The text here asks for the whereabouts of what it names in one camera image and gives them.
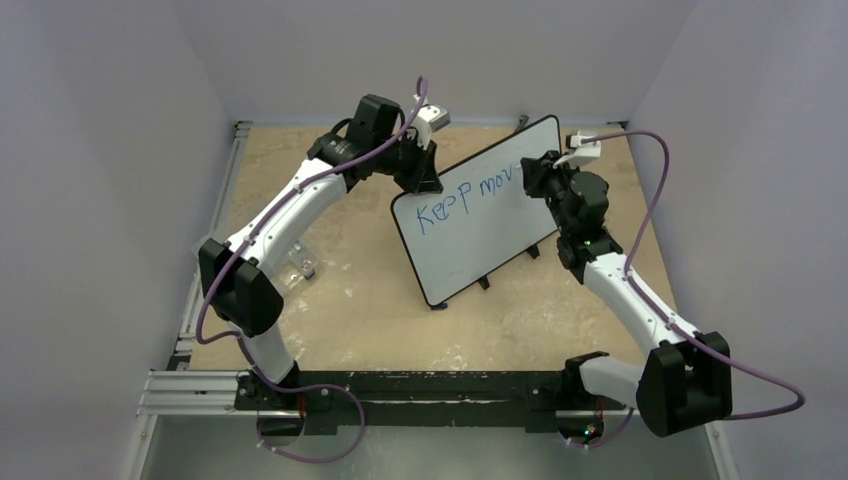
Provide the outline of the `white whiteboard black frame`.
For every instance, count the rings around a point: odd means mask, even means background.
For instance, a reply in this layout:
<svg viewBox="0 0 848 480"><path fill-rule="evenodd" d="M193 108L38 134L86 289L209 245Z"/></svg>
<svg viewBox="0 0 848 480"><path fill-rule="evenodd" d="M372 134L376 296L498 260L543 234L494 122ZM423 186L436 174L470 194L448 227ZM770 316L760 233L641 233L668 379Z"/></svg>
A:
<svg viewBox="0 0 848 480"><path fill-rule="evenodd" d="M547 115L445 169L437 194L400 194L390 212L425 303L433 310L513 258L538 255L557 230L543 201L526 195L520 162L559 149Z"/></svg>

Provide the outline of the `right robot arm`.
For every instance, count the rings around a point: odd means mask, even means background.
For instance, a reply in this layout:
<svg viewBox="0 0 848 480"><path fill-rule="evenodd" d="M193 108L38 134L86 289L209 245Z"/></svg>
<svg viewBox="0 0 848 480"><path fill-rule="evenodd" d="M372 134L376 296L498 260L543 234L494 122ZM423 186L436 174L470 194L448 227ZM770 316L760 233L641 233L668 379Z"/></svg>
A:
<svg viewBox="0 0 848 480"><path fill-rule="evenodd" d="M615 314L645 355L641 366L606 352L566 361L561 392L576 407L606 397L637 410L658 437L728 418L733 409L725 338L677 316L629 266L605 226L608 183L554 151L520 161L525 194L541 199L557 228L563 267Z"/></svg>

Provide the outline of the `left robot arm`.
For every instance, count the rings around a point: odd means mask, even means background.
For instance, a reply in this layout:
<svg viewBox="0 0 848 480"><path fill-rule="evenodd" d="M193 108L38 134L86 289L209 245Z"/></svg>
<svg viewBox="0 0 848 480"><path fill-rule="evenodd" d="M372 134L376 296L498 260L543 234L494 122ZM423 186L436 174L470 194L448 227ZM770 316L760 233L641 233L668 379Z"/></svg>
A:
<svg viewBox="0 0 848 480"><path fill-rule="evenodd" d="M203 303L227 331L207 345L235 338L260 378L259 395L272 408L292 405L303 386L296 360L277 326L285 301L272 278L301 236L333 204L374 174L388 176L405 193L440 193L432 136L450 122L447 108L414 96L410 113L387 98L363 96L355 113L319 136L281 191L244 227L224 241L205 240L198 251Z"/></svg>

